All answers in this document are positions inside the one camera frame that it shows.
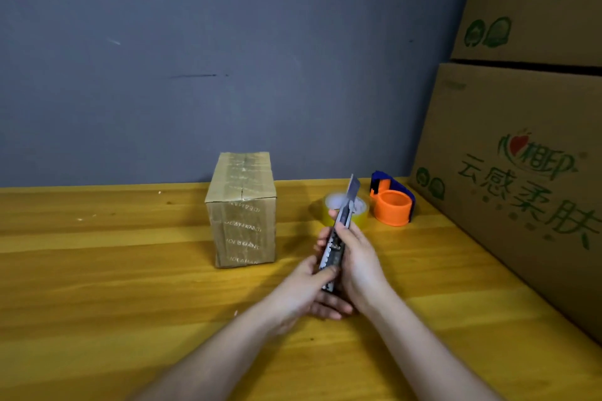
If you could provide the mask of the person's right hand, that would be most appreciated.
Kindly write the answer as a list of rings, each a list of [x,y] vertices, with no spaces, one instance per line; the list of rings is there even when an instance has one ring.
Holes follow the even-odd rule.
[[[338,312],[349,315],[355,311],[370,314],[381,306],[390,290],[378,255],[369,239],[360,230],[360,248],[344,250],[341,262],[340,297],[328,294]]]

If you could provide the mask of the person's left hand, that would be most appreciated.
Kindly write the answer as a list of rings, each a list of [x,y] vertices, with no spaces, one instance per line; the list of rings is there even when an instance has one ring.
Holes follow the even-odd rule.
[[[319,270],[318,260],[326,248],[326,242],[326,231],[321,231],[314,245],[316,254],[303,260],[267,298],[262,300],[261,308],[270,319],[273,335],[286,333],[304,315],[327,320],[341,320],[348,316],[332,307],[327,296],[333,293],[315,289],[311,285],[311,277]]]

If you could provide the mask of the person's right forearm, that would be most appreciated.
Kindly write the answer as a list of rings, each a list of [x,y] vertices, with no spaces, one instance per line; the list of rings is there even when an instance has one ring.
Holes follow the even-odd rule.
[[[448,350],[390,286],[369,296],[364,315],[419,401],[503,401]]]

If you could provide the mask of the person's left forearm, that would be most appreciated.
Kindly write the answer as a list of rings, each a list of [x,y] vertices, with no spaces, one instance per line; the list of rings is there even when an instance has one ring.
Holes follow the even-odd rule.
[[[252,306],[203,342],[130,401],[225,401],[272,337],[298,317],[268,300]]]

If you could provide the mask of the yellow tape roll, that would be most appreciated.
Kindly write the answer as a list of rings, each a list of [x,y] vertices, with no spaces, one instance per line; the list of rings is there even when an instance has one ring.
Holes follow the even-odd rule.
[[[334,219],[330,216],[330,210],[338,211],[342,206],[343,201],[346,198],[345,192],[332,192],[326,195],[322,199],[322,209],[320,221],[327,227],[334,225]],[[355,198],[355,210],[352,214],[351,220],[362,229],[369,216],[370,207],[367,202],[359,195]]]

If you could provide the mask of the orange and blue tape dispenser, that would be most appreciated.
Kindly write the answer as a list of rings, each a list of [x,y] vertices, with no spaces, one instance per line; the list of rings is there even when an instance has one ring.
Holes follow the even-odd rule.
[[[385,172],[372,173],[370,198],[372,213],[379,222],[403,227],[412,221],[416,204],[414,194]]]

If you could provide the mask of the small taped cardboard box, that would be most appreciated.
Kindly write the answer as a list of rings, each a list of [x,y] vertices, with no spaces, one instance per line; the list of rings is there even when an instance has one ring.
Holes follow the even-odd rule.
[[[205,198],[216,268],[275,262],[276,198],[268,152],[220,154]]]

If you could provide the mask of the large printed cardboard box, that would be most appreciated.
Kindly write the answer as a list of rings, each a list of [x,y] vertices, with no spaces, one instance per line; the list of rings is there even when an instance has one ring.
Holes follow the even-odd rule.
[[[451,58],[602,68],[602,0],[467,0]]]
[[[602,345],[602,72],[440,64],[409,184]]]

